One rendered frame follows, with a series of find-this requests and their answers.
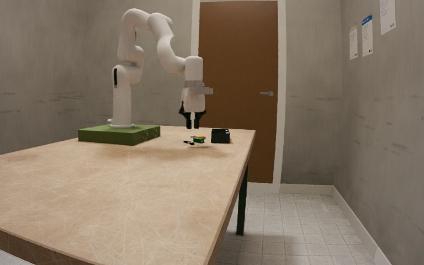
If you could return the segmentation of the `black rack of three bins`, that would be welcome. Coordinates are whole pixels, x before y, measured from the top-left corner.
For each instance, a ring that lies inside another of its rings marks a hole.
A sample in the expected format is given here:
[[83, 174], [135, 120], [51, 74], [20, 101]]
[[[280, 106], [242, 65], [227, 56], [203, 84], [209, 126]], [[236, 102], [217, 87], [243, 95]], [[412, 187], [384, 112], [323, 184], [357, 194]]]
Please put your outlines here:
[[228, 129], [212, 129], [211, 143], [229, 144], [230, 132]]

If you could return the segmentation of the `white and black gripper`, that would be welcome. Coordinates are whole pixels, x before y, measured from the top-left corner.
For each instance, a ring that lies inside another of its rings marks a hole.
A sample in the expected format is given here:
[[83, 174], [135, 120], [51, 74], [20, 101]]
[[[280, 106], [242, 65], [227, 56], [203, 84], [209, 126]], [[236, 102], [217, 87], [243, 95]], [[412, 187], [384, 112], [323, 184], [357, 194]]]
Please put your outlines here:
[[191, 94], [190, 87], [185, 87], [182, 89], [179, 114], [185, 117], [187, 129], [192, 129], [191, 112], [195, 112], [194, 128], [199, 129], [199, 119], [206, 113], [205, 96]]

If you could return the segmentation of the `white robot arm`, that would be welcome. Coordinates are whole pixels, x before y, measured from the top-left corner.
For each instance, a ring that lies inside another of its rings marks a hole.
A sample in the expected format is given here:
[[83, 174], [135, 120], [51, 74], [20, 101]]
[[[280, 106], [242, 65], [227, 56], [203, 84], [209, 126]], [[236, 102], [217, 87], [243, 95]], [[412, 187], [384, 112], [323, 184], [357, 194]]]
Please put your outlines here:
[[190, 56], [186, 59], [175, 56], [170, 43], [174, 40], [171, 19], [161, 13], [151, 15], [139, 10], [129, 9], [120, 23], [120, 37], [117, 57], [129, 65], [116, 65], [112, 70], [113, 118], [108, 119], [111, 128], [132, 128], [131, 88], [142, 76], [144, 51], [135, 46], [135, 27], [152, 32], [157, 42], [157, 57], [169, 73], [185, 75], [184, 87], [190, 87], [191, 94], [213, 94], [213, 88], [203, 87], [203, 59]]

